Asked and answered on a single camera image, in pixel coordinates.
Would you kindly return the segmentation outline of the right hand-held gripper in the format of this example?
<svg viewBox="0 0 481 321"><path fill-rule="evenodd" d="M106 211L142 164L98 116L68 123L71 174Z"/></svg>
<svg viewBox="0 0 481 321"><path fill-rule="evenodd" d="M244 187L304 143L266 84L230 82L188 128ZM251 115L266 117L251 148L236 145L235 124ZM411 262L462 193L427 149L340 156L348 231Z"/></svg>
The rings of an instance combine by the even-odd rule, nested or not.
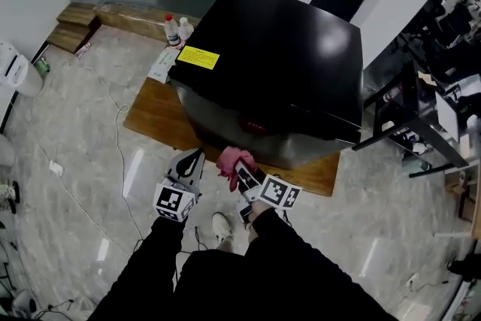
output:
<svg viewBox="0 0 481 321"><path fill-rule="evenodd" d="M249 222L252 203L263 201L276 210L291 210L302 188L270 174L256 174L243 160L239 159L234 169L239 178L237 190L240 197L235 202L235 209L244 224Z"/></svg>

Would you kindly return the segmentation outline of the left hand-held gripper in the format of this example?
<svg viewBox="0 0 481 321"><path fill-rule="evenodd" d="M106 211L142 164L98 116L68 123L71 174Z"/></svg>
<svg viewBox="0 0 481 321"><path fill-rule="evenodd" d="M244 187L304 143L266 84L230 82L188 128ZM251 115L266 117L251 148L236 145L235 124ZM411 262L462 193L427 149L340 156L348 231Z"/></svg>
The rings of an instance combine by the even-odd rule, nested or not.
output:
<svg viewBox="0 0 481 321"><path fill-rule="evenodd" d="M201 196L198 188L205 162L203 148L183 151L168 165L164 180L156 185L153 207L159 216L183 222Z"/></svg>

